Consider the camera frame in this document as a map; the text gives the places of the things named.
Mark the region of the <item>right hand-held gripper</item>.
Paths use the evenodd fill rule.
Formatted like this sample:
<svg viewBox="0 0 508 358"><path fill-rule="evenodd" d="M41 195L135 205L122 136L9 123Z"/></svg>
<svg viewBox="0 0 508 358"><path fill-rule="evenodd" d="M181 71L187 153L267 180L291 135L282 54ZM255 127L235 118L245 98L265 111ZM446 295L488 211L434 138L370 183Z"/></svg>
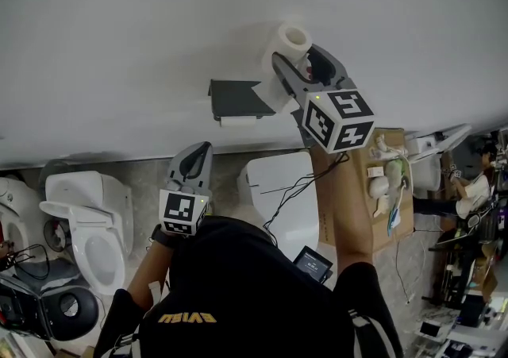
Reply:
<svg viewBox="0 0 508 358"><path fill-rule="evenodd" d="M310 80L284 55L274 52L271 65L285 91L299 104L292 113L306 146L318 144L334 154L365 146L375 115L344 65L319 45L307 55Z"/></svg>

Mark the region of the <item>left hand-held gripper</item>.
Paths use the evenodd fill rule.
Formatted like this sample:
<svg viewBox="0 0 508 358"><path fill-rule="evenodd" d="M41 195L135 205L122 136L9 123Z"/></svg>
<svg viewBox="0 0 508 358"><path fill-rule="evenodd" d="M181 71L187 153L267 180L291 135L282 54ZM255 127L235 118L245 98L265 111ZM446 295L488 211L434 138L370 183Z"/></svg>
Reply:
<svg viewBox="0 0 508 358"><path fill-rule="evenodd" d="M210 213L213 146L193 144L170 162L166 187L160 190L159 221L169 233L194 236Z"/></svg>

